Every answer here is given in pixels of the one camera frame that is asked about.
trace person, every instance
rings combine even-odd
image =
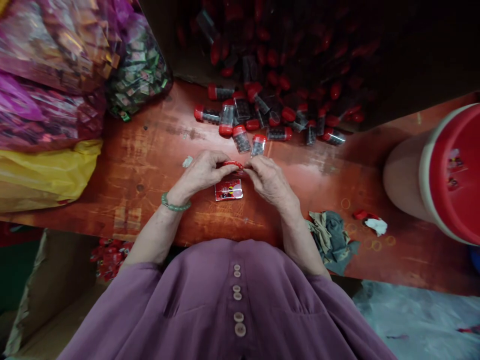
[[[238,170],[201,152],[167,193],[60,354],[85,359],[394,359],[334,282],[281,168],[253,157],[245,171],[280,213],[284,252],[262,241],[215,239],[165,268],[196,192]]]

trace yellow plastic bag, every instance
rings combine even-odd
[[[73,149],[39,153],[0,150],[0,213],[77,200],[94,172],[102,143],[81,141]]]

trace small white object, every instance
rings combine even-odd
[[[377,219],[368,219],[365,221],[365,225],[367,225],[369,228],[373,229],[376,231],[377,236],[382,236],[387,232],[387,223],[383,221],[382,219],[377,220]]]
[[[184,168],[188,168],[193,160],[194,160],[194,158],[189,155],[189,156],[186,157],[185,161],[183,162],[183,164],[181,166],[184,167]]]

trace wooden table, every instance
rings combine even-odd
[[[305,146],[303,133],[288,142],[267,144],[266,155],[283,168],[301,200],[303,215],[336,211],[351,238],[361,242],[346,276],[480,295],[480,276],[467,247],[395,208],[382,186],[382,165],[396,144],[431,129],[451,110],[474,100],[473,95],[465,96],[353,134],[339,147],[320,141]],[[239,155],[231,139],[218,135],[218,127],[196,122],[195,103],[219,106],[208,101],[205,89],[177,81],[164,101],[151,103],[132,122],[107,119],[102,155],[79,200],[58,208],[4,214],[0,220],[134,241],[161,204],[162,193],[183,173],[187,156],[202,149],[222,150],[240,162],[250,156]],[[281,246],[277,212],[255,193],[249,180],[242,186],[241,200],[215,202],[213,188],[195,195],[175,243],[253,238]],[[388,223],[387,234],[377,237],[353,219],[358,209],[382,217]]]

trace jade bracelet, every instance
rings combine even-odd
[[[192,202],[190,200],[187,202],[186,205],[183,205],[183,206],[175,206],[175,205],[169,204],[169,201],[167,200],[167,194],[168,192],[163,193],[163,195],[161,196],[161,203],[172,211],[183,212],[192,206]]]

